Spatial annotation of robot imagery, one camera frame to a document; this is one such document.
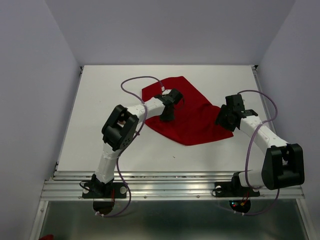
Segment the red cloth napkin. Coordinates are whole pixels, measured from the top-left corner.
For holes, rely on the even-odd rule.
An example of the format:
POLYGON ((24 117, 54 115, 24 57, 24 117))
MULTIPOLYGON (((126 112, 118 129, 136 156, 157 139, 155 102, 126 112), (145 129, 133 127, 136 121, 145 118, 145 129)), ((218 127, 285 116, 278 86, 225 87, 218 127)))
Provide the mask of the red cloth napkin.
POLYGON ((149 128, 185 146, 233 137, 230 130, 215 124, 220 108, 212 105, 185 77, 168 77, 161 83, 167 90, 177 89, 182 93, 183 99, 174 110, 173 121, 164 122, 159 116, 151 117, 145 121, 149 128))

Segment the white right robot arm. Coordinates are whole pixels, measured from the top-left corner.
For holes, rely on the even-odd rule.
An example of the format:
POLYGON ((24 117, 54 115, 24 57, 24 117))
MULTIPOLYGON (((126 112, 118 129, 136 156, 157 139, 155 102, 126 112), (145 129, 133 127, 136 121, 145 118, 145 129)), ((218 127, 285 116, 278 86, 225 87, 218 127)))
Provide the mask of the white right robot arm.
POLYGON ((244 171, 233 175, 231 192, 242 195, 248 188, 277 190, 302 185, 305 182, 302 147, 288 143, 265 126, 254 110, 245 108, 240 94, 226 96, 225 101, 215 123, 231 132, 240 130, 250 137, 249 145, 256 144, 264 154, 260 170, 250 170, 246 163, 244 171))

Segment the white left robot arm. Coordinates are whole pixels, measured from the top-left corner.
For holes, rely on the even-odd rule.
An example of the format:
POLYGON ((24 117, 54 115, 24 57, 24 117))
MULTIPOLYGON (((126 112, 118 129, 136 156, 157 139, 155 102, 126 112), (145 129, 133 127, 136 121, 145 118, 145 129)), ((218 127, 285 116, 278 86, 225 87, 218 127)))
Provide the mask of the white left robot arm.
POLYGON ((102 127, 103 151, 99 165, 91 177, 94 191, 100 197, 111 193, 114 170, 121 153, 140 133, 146 120, 159 117, 162 122, 175 119, 175 106, 183 100, 183 94, 177 89, 165 90, 141 104, 124 107, 117 105, 102 127))

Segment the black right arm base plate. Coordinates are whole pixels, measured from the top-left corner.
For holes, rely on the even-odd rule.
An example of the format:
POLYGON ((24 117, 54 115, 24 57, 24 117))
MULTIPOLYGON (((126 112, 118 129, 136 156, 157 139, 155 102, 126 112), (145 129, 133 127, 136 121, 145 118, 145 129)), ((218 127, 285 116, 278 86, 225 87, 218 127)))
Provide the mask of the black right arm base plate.
POLYGON ((214 183, 211 192, 217 198, 242 198, 242 197, 259 197, 259 191, 253 191, 249 187, 234 185, 231 181, 218 181, 214 183))

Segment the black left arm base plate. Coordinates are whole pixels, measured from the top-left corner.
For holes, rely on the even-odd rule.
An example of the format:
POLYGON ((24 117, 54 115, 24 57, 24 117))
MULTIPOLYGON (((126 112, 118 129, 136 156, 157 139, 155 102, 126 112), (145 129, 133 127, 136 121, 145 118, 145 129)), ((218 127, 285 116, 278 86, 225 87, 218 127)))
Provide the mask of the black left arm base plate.
POLYGON ((125 199, 127 188, 123 182, 112 182, 103 186, 94 185, 92 181, 81 181, 83 199, 125 199))

